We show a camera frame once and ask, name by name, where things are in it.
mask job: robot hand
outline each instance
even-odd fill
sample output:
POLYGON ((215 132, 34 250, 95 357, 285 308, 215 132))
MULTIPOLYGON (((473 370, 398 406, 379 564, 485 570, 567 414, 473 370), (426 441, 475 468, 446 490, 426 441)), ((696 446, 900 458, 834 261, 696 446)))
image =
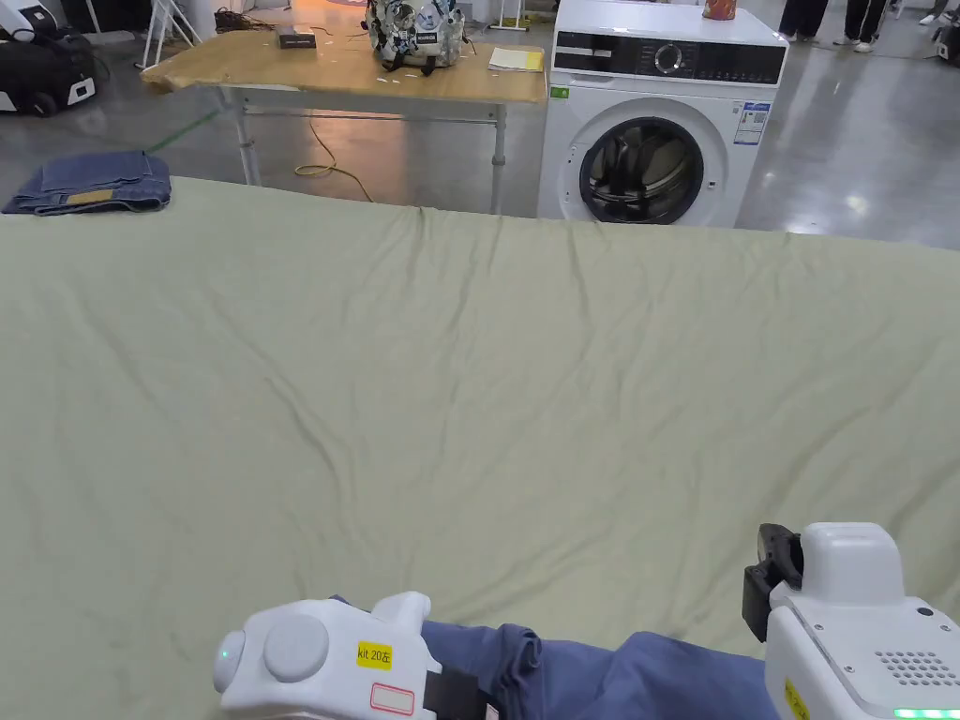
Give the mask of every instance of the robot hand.
POLYGON ((499 706, 474 676, 430 655, 420 635, 429 613, 418 592, 370 612, 339 600, 258 612, 217 651, 220 707, 245 720, 497 720, 499 706))
POLYGON ((900 552, 868 522, 760 527, 743 617, 766 641, 782 720, 960 718, 960 629, 903 592, 900 552))

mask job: metal table frame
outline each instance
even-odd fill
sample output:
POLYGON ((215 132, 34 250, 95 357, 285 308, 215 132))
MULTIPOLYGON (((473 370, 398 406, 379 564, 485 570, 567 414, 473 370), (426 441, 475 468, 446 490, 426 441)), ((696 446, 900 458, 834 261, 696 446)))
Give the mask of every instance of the metal table frame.
MULTIPOLYGON (((223 85, 221 91, 236 124, 240 157, 243 160, 243 171, 247 185, 261 184, 260 166, 248 122, 248 115, 252 114, 249 112, 250 106, 258 108, 341 110, 392 116, 380 118, 384 120, 429 120, 432 122, 493 125, 496 128, 496 141, 492 157, 493 181, 490 212, 493 215, 501 214, 503 166, 507 162, 504 156, 507 106, 503 103, 303 91, 282 85, 223 85)), ((350 118, 349 115, 337 115, 336 117, 338 119, 350 118)))

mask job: backpack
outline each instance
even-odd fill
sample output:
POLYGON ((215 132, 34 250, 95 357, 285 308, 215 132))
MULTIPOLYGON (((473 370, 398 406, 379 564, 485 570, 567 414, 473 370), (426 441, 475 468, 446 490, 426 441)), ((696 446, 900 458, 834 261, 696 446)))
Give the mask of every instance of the backpack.
POLYGON ((367 0, 364 29, 370 33, 373 50, 384 69, 393 72, 403 65, 417 65, 429 75, 437 67, 449 67, 460 58, 464 42, 464 14, 456 0, 367 0))

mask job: washing machine drum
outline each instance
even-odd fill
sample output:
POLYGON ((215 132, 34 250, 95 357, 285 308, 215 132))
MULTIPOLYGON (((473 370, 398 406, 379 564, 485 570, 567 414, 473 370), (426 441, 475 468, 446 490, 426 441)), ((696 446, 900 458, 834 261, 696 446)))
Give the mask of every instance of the washing machine drum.
POLYGON ((603 222, 666 225, 690 209, 703 179, 703 155, 689 132, 663 118, 636 118, 587 150, 580 196, 603 222))

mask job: blue fabric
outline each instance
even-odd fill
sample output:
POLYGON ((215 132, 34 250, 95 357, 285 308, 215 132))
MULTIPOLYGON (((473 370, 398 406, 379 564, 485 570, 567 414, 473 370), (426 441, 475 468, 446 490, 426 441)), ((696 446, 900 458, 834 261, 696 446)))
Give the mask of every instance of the blue fabric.
POLYGON ((426 622, 423 639, 437 662, 476 675, 509 720, 779 720, 760 660, 653 633, 603 650, 517 625, 426 622))
POLYGON ((159 210, 170 203, 170 169, 143 152, 99 153, 52 160, 14 195, 3 212, 63 215, 105 210, 159 210), (73 195, 112 190, 108 200, 67 204, 73 195))

